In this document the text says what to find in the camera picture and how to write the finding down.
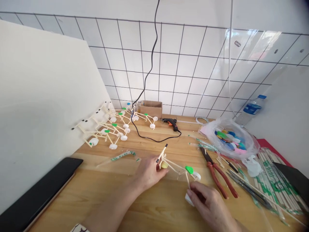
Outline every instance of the hand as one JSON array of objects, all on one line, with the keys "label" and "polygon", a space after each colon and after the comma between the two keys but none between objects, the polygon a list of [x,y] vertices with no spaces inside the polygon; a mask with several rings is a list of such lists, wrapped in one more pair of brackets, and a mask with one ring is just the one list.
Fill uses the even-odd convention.
[{"label": "hand", "polygon": [[192,203],[214,231],[242,231],[216,189],[196,181],[192,182],[190,186],[192,190],[188,189],[187,193]]},{"label": "hand", "polygon": [[156,163],[157,159],[158,156],[144,158],[139,164],[133,180],[141,188],[141,191],[151,188],[168,173],[168,169],[158,170],[159,165]]}]

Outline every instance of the black cable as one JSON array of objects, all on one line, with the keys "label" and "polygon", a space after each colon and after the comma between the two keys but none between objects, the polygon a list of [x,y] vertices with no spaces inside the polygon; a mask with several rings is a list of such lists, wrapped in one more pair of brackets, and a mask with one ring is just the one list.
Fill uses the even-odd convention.
[{"label": "black cable", "polygon": [[168,138],[163,139],[163,140],[161,140],[161,141],[157,141],[157,140],[154,140],[154,139],[149,138],[149,137],[144,137],[144,136],[141,136],[141,135],[139,134],[138,129],[137,129],[136,125],[134,124],[133,120],[132,120],[132,117],[133,117],[133,115],[134,115],[134,104],[139,100],[139,98],[141,97],[141,95],[142,95],[143,92],[145,91],[145,88],[146,88],[146,79],[147,79],[149,73],[151,72],[152,66],[153,66],[153,54],[154,54],[155,45],[156,45],[157,40],[158,40],[158,33],[157,33],[157,26],[156,26],[156,23],[155,23],[155,19],[156,19],[156,17],[157,17],[157,11],[158,11],[159,3],[160,3],[160,0],[158,0],[157,8],[155,9],[155,15],[154,15],[154,28],[155,28],[156,39],[155,39],[154,46],[153,46],[152,51],[151,51],[151,69],[150,69],[150,71],[147,73],[147,75],[146,75],[146,77],[145,77],[145,80],[144,80],[144,89],[143,89],[143,91],[141,92],[141,94],[139,95],[139,97],[136,99],[136,101],[133,102],[133,104],[132,104],[133,114],[131,115],[131,122],[133,123],[133,125],[134,125],[135,128],[136,128],[136,131],[137,131],[138,136],[139,136],[139,137],[142,137],[142,138],[145,138],[145,139],[151,139],[151,140],[153,140],[153,141],[155,141],[155,142],[163,142],[163,141],[165,141],[165,140],[167,140],[167,139],[178,138],[179,136],[181,136],[181,132],[180,132],[179,130],[177,130],[177,131],[180,133],[180,135],[178,135],[178,136],[173,136],[173,137],[168,137]]}]

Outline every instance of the clear plastic bag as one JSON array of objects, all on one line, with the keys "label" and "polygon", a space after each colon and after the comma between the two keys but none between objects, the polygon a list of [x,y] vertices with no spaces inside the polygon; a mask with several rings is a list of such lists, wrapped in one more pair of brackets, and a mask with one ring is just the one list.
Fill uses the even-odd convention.
[{"label": "clear plastic bag", "polygon": [[[215,130],[218,129],[233,131],[238,137],[244,138],[244,144],[246,146],[247,153],[237,154],[235,151],[227,149],[226,146],[215,135]],[[201,127],[199,132],[206,135],[209,141],[221,152],[222,155],[231,157],[233,159],[243,160],[251,157],[252,155],[256,156],[260,149],[260,145],[257,140],[246,130],[236,124],[232,119],[222,120],[221,118],[218,118],[217,120],[209,122],[205,126]]]}]

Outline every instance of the plastic bottle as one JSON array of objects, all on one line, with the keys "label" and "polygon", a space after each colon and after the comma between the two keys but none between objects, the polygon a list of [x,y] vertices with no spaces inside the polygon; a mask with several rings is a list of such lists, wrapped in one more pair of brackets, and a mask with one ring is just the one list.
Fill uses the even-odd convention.
[{"label": "plastic bottle", "polygon": [[243,112],[237,116],[235,122],[241,127],[247,125],[247,123],[263,108],[265,98],[266,96],[259,95],[256,99],[249,101],[243,109]]}]

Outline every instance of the wooden desk surface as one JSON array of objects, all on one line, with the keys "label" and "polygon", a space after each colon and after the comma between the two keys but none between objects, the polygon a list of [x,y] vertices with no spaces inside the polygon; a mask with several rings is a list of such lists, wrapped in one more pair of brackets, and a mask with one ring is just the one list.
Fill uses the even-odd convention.
[{"label": "wooden desk surface", "polygon": [[[181,121],[195,121],[192,117],[164,115],[168,118],[176,118]],[[137,123],[141,135],[156,140],[178,135],[167,123],[156,122],[154,130],[149,128],[149,123],[139,120]],[[140,158],[149,155],[159,155],[164,145],[167,158],[180,166],[191,166],[201,174],[201,182],[216,187],[211,174],[206,167],[206,162],[201,152],[194,146],[188,145],[195,142],[188,135],[203,138],[197,133],[200,125],[192,123],[177,123],[181,137],[169,139],[166,142],[156,143],[148,139],[140,138],[136,129],[130,125],[131,132],[127,141],[119,141],[116,150],[108,148],[109,143],[100,140],[98,145],[90,148],[84,144],[72,157],[81,158],[83,164],[76,171],[75,177],[68,183],[56,200],[49,206],[46,212],[39,218],[30,230],[31,232],[67,231],[75,224],[81,222],[93,209],[103,202],[114,189],[129,178],[135,172],[137,163],[133,156],[127,155],[115,162],[96,168],[96,165],[111,157],[115,157],[127,150],[133,150]],[[216,162],[216,155],[209,152]],[[229,166],[225,163],[224,171]],[[229,199],[224,200],[234,218],[239,220],[250,231],[268,231],[264,216],[257,208],[252,198],[239,185],[231,181],[239,194],[239,198],[233,198],[230,190],[220,177],[219,181],[225,187]],[[119,231],[210,231],[202,220],[197,210],[190,206],[184,199],[188,186],[185,177],[176,180],[176,174],[170,171],[157,185],[140,195],[126,213]],[[273,231],[302,231],[303,227],[285,214],[286,221],[291,226],[285,226],[277,215],[264,210]]]}]

